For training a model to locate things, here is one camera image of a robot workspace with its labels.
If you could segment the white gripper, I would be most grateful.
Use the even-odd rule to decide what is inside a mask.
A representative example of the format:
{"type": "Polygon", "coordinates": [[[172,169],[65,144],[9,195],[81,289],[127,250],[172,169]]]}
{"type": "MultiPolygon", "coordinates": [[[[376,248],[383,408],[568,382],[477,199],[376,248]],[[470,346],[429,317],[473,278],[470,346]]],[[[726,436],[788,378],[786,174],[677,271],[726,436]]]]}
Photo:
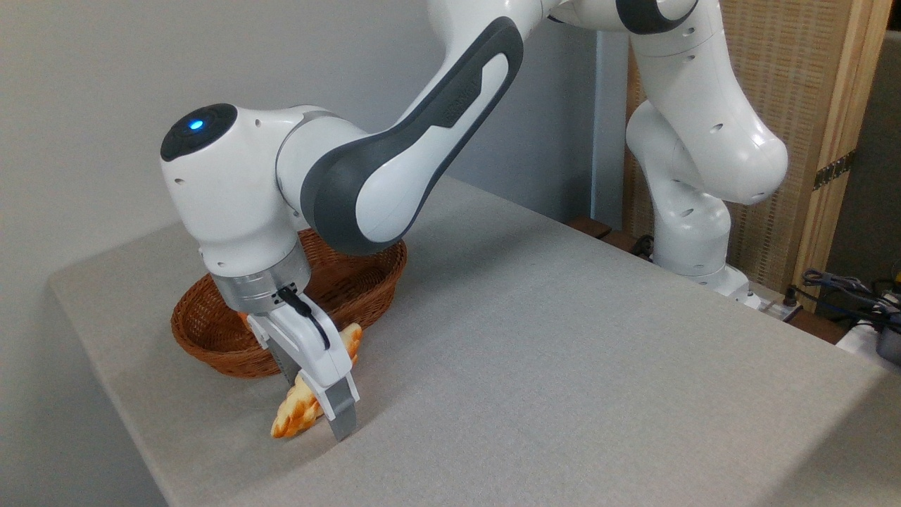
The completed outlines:
{"type": "Polygon", "coordinates": [[[311,299],[302,299],[301,311],[284,303],[273,311],[248,315],[247,324],[273,356],[289,388],[302,374],[315,392],[335,440],[351,436],[358,424],[360,395],[351,375],[350,353],[328,315],[311,299]]]}

